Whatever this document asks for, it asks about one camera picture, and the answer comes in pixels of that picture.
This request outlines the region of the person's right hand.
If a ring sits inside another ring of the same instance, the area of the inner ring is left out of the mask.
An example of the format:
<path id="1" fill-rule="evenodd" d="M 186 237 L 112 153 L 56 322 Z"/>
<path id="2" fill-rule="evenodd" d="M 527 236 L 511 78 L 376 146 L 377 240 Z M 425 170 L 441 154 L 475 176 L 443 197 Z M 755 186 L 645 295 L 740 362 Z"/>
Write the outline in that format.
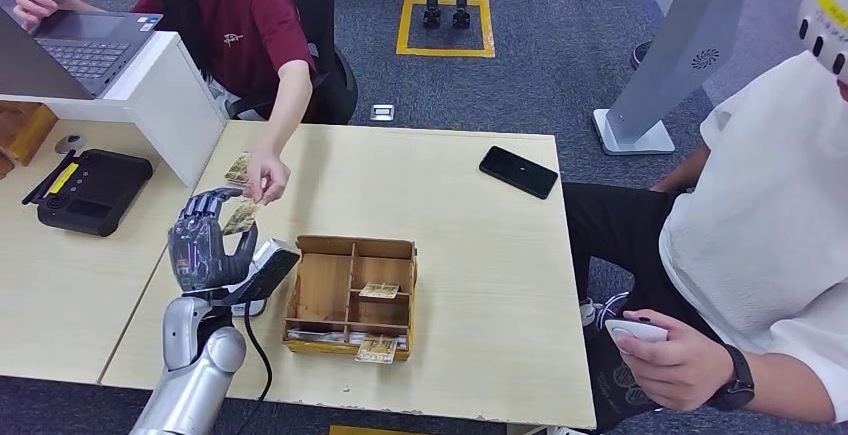
<path id="1" fill-rule="evenodd" d="M 29 30 L 42 19 L 59 10 L 66 0 L 15 0 L 13 13 L 20 25 Z"/>

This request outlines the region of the person's left hand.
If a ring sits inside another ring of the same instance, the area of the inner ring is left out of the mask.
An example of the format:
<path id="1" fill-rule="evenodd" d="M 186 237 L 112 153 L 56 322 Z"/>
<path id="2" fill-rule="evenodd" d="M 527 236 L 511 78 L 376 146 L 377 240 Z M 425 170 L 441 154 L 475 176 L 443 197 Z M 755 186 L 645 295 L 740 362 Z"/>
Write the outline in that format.
<path id="1" fill-rule="evenodd" d="M 254 150 L 248 158 L 244 196 L 257 204 L 268 205 L 283 195 L 290 175 L 291 171 L 281 161 L 279 153 Z"/>

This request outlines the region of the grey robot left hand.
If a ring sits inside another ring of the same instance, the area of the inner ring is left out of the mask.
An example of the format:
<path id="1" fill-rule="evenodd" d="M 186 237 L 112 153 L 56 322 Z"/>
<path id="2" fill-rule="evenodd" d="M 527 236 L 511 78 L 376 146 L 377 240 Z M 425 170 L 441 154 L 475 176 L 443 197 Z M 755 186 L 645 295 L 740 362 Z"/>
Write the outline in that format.
<path id="1" fill-rule="evenodd" d="M 172 271 L 185 292 L 214 290 L 243 282 L 249 273 L 258 229 L 252 224 L 241 234 L 236 250 L 224 250 L 221 208 L 242 195 L 237 188 L 219 187 L 191 196 L 168 231 Z"/>

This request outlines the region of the headset person's left hand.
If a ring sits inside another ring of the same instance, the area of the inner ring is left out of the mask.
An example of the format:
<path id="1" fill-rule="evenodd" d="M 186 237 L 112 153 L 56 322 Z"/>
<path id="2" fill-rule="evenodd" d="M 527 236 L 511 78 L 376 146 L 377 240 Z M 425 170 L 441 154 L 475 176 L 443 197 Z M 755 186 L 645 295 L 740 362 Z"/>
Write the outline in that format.
<path id="1" fill-rule="evenodd" d="M 677 411 L 697 409 L 733 378 L 726 349 L 690 325 L 650 309 L 625 311 L 623 317 L 667 331 L 664 342 L 625 335 L 615 339 L 635 381 L 657 404 Z"/>

